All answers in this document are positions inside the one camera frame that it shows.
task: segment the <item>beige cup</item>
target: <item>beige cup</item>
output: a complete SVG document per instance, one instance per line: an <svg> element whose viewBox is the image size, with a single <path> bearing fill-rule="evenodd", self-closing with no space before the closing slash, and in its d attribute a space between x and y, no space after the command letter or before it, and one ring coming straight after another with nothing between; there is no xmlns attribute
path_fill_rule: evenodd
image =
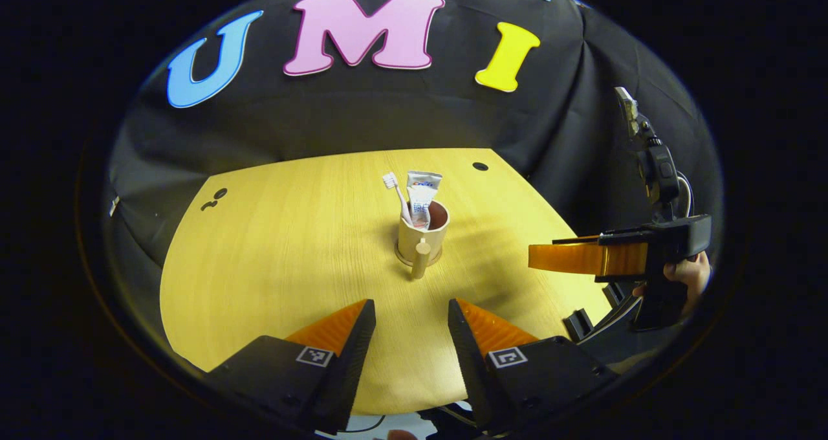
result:
<svg viewBox="0 0 828 440"><path fill-rule="evenodd" d="M406 224L402 216L400 217L397 247L394 251L397 253L397 258L408 266L413 267L414 262L418 260L417 243L420 243L421 239L425 239L431 249L426 266L437 262L443 255L443 238L446 237L446 229L451 219L449 211L440 202L431 201L428 213L431 216L431 224L428 225L427 231L411 227Z"/></svg>

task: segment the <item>toothbrush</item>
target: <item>toothbrush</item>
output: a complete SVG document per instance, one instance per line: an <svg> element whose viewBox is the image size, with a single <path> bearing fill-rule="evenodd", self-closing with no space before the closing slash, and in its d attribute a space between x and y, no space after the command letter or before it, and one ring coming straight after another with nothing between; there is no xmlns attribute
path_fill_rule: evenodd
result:
<svg viewBox="0 0 828 440"><path fill-rule="evenodd" d="M406 204L406 198L402 197L402 191L400 190L400 184L397 183L397 177L394 175L394 172L388 172L387 175L382 177L382 181L385 183L385 189L391 189L396 187L397 195L400 196L400 215L402 215L402 219L408 223L408 225L414 225L414 222L411 221L411 214L408 212L408 205Z"/></svg>

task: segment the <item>yellow letter i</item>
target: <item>yellow letter i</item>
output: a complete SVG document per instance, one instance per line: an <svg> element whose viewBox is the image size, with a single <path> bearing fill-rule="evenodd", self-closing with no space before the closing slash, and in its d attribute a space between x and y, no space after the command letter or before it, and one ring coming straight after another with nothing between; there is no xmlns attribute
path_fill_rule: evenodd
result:
<svg viewBox="0 0 828 440"><path fill-rule="evenodd" d="M530 49L541 45L541 40L523 27L506 22L499 22L497 30L503 35L500 44L494 51L492 61L488 62L486 69L481 69L474 75L474 80L489 88L512 92L518 88L515 76L518 75L523 60Z"/></svg>

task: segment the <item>letter m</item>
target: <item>letter m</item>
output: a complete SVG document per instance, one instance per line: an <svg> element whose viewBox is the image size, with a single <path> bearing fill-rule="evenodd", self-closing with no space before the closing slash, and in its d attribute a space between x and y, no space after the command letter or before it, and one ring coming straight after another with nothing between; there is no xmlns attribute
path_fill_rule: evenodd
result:
<svg viewBox="0 0 828 440"><path fill-rule="evenodd" d="M383 33L385 43L373 55L373 63L384 68L428 68L428 29L434 13L445 4L443 0L389 0L367 16L356 0L302 0L294 6L302 12L302 22L296 53L285 63L285 74L331 68L334 57L325 53L325 36L331 37L348 65L359 65Z"/></svg>

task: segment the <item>table surface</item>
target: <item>table surface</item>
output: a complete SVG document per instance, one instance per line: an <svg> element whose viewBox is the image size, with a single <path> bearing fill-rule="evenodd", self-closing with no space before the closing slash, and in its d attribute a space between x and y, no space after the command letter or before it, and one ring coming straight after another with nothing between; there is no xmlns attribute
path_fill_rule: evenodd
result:
<svg viewBox="0 0 828 440"><path fill-rule="evenodd" d="M394 254L399 198L382 183L389 171L405 183L409 170L443 174L435 199L452 216L443 257L420 280ZM169 247L160 310L172 348L210 371L258 336L284 338L374 299L376 329L352 414L409 413L466 398L449 299L541 339L567 336L562 319L577 309L593 322L609 312L593 276L527 266L529 245L559 237L574 233L490 149L372 151L256 166L213 175L195 196Z"/></svg>

